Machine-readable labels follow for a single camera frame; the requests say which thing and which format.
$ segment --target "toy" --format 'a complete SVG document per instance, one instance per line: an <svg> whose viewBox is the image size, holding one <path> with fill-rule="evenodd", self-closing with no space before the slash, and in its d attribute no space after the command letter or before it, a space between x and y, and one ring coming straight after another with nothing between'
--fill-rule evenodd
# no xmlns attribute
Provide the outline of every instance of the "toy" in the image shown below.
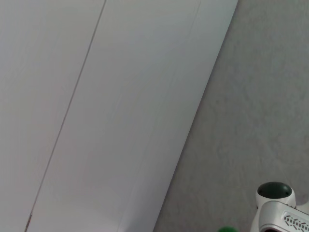
<svg viewBox="0 0 309 232"><path fill-rule="evenodd" d="M237 232L233 227L223 227L218 232Z"/></svg>
<svg viewBox="0 0 309 232"><path fill-rule="evenodd" d="M250 232L309 232L309 202L296 205L287 184L268 182L256 191L257 211Z"/></svg>

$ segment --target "white wall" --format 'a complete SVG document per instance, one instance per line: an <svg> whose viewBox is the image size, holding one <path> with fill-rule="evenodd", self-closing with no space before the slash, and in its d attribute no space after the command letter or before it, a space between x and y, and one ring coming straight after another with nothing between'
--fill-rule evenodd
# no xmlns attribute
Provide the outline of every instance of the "white wall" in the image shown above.
<svg viewBox="0 0 309 232"><path fill-rule="evenodd" d="M102 0L0 1L0 231L24 231Z"/></svg>
<svg viewBox="0 0 309 232"><path fill-rule="evenodd" d="M154 227L236 0L108 0L29 232Z"/></svg>

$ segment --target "green object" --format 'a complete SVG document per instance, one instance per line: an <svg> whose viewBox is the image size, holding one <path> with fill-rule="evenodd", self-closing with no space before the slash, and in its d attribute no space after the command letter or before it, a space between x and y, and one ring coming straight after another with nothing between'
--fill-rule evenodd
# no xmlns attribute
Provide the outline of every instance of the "green object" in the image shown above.
<svg viewBox="0 0 309 232"><path fill-rule="evenodd" d="M223 227L218 232L237 232L233 227Z"/></svg>

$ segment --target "gray floor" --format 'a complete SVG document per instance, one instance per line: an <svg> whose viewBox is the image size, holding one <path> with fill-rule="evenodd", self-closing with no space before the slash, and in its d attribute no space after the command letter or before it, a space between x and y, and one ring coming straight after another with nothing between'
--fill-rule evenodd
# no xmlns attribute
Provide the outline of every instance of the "gray floor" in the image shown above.
<svg viewBox="0 0 309 232"><path fill-rule="evenodd" d="M309 193L309 1L239 0L155 232L247 232L254 193Z"/></svg>

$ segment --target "white panel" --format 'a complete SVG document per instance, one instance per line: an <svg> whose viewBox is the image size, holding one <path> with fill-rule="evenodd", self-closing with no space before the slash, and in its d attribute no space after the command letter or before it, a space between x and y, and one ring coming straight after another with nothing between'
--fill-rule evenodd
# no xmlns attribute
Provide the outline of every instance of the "white panel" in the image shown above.
<svg viewBox="0 0 309 232"><path fill-rule="evenodd" d="M110 0L29 232L150 232L237 0Z"/></svg>
<svg viewBox="0 0 309 232"><path fill-rule="evenodd" d="M0 1L0 231L22 232L102 0Z"/></svg>

